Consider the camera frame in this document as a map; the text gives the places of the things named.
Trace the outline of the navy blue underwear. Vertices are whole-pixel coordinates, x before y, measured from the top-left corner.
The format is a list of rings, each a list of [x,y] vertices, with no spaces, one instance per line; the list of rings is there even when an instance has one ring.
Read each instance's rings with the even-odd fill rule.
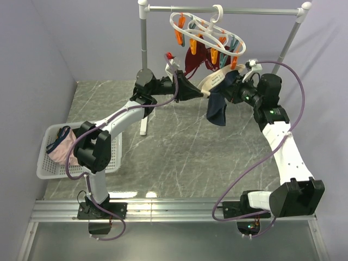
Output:
[[[237,76],[245,69],[245,65],[238,64],[234,70],[229,65],[206,76],[198,84],[203,97],[208,99],[206,118],[217,126],[226,125],[226,101],[222,90],[229,87]]]

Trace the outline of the dark red lace bra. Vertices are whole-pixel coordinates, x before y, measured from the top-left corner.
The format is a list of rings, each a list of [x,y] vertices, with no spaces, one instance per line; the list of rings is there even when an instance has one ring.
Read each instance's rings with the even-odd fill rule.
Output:
[[[205,65],[207,70],[210,71],[217,71],[219,70],[219,57],[217,59],[217,63],[215,65],[212,64],[211,62],[211,57],[210,57],[210,47],[206,47],[203,43],[197,41],[197,53],[196,55],[191,54],[190,47],[188,48],[188,51],[185,56],[185,63],[184,63],[184,68],[185,68],[185,73],[184,75],[186,76],[187,79],[190,79],[194,76],[196,71],[201,65]],[[229,56],[226,66],[231,63],[231,58]]]

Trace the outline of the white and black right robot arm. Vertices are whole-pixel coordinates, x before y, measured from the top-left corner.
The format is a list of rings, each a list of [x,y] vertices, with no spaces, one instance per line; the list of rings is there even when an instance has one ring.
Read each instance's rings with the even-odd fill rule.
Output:
[[[254,86],[253,80],[244,80],[234,70],[226,74],[220,90],[228,101],[245,102],[253,108],[254,119],[278,168],[277,189],[245,191],[241,196],[239,209],[248,218],[259,209],[277,218],[313,215],[325,191],[323,181],[316,180],[306,167],[293,138],[293,125],[278,104],[281,87],[282,79],[275,74],[263,74]]]

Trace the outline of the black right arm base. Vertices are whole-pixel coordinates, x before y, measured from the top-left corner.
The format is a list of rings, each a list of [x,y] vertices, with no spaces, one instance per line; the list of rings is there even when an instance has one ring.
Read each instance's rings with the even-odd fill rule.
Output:
[[[256,212],[261,212],[262,209],[251,208],[248,203],[242,201],[224,201],[222,206],[223,218],[235,218],[241,215],[255,214]],[[261,218],[270,218],[270,213],[262,213],[260,215],[251,216],[251,221],[237,221],[238,231],[242,236],[252,237],[258,235],[261,230]]]

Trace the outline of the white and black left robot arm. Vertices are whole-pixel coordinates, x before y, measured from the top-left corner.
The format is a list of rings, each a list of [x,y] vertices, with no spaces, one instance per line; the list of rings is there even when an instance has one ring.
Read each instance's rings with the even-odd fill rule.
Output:
[[[84,170],[87,197],[92,202],[90,212],[98,219],[105,218],[110,211],[105,169],[111,160],[111,143],[159,106],[156,95],[171,95],[176,102],[203,97],[181,70],[176,70],[172,77],[156,79],[151,70],[142,69],[136,76],[132,97],[121,109],[96,123],[84,122],[77,132],[72,151]]]

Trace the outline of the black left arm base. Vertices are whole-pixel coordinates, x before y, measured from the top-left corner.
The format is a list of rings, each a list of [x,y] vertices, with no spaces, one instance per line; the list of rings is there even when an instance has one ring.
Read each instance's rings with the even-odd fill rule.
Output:
[[[102,208],[118,215],[121,219],[126,217],[127,203],[106,203]],[[116,220],[112,215],[97,208],[91,201],[81,202],[78,213],[78,220],[89,221],[88,230],[92,235],[108,235],[111,231],[111,222]]]

